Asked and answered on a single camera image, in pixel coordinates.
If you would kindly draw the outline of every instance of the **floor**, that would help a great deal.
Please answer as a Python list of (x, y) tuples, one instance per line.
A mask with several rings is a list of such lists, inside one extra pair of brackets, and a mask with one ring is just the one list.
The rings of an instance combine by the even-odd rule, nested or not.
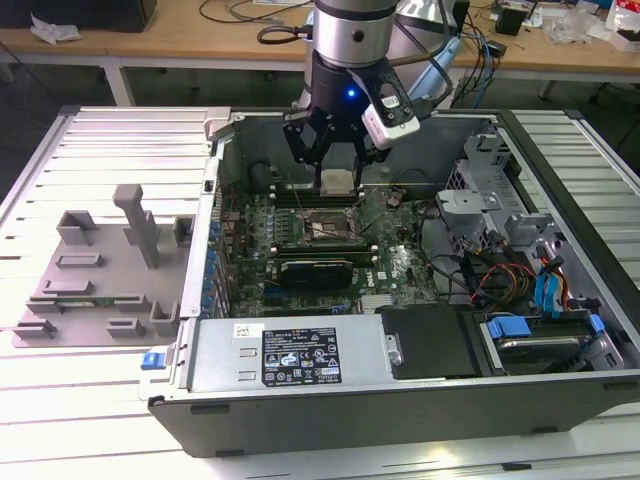
[[(108, 86), (93, 67), (37, 66), (33, 73), (47, 93), (24, 69), (14, 67), (15, 81), (0, 83), (0, 200), (38, 146), (61, 105), (112, 105)], [(191, 88), (187, 70), (129, 70), (138, 105), (286, 106), (300, 93), (300, 73), (199, 71), (199, 89)], [(640, 118), (640, 91), (612, 85), (597, 104), (589, 97), (598, 85), (558, 83), (549, 100), (538, 98), (540, 82), (496, 79), (480, 108), (575, 109), (617, 147), (629, 126)], [(470, 108), (473, 97), (459, 106)], [(620, 149), (622, 157), (640, 170), (640, 135), (631, 135)]]

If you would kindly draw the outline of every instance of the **wooden table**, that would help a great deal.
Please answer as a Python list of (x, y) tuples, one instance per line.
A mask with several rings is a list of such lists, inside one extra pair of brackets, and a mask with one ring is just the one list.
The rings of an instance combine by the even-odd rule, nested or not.
[[(192, 69), (285, 70), (304, 69), (304, 42), (280, 46), (256, 41), (263, 24), (219, 24), (198, 13), (201, 0), (158, 0), (147, 29), (138, 34), (82, 30), (83, 39), (51, 46), (28, 30), (0, 29), (2, 40), (26, 63), (96, 65), (102, 67), (117, 105), (133, 105), (124, 67)], [(487, 0), (472, 1), (472, 15)], [(247, 5), (247, 15), (273, 11), (273, 7)], [(212, 0), (205, 12), (230, 19), (223, 0)], [(309, 12), (299, 8), (278, 15), (288, 25), (301, 25)], [(596, 82), (640, 82), (640, 55), (623, 53), (592, 39), (589, 45), (552, 45), (541, 29), (521, 29), (517, 37), (493, 32), (493, 22), (475, 17), (476, 25), (491, 40), (508, 46), (497, 76), (513, 79)], [(0, 51), (0, 62), (12, 58)], [(451, 75), (460, 78), (472, 68), (476, 53), (463, 46)]]

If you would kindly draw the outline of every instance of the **motherboard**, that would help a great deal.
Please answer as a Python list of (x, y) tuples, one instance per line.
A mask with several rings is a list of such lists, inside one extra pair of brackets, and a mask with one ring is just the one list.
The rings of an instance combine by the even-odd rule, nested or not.
[(229, 316), (373, 313), (437, 301), (417, 244), (428, 202), (403, 202), (403, 191), (389, 186), (342, 204), (289, 195), (287, 204), (223, 190), (217, 248), (226, 258)]

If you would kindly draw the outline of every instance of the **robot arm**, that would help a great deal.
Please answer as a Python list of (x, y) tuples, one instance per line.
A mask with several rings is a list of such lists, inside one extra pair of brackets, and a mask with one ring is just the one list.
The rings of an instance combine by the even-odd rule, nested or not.
[[(316, 0), (309, 107), (285, 115), (284, 133), (294, 160), (315, 168), (333, 143), (352, 143), (355, 184), (362, 170), (386, 159), (389, 149), (420, 129), (431, 103), (411, 102), (386, 58), (398, 0)], [(305, 125), (316, 133), (307, 146)], [(374, 148), (365, 147), (369, 136)]]

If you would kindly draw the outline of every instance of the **power supply label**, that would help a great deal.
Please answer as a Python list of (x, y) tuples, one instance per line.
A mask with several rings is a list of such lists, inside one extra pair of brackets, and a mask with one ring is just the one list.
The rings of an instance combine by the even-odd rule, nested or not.
[(264, 330), (262, 383), (293, 387), (342, 383), (335, 328)]

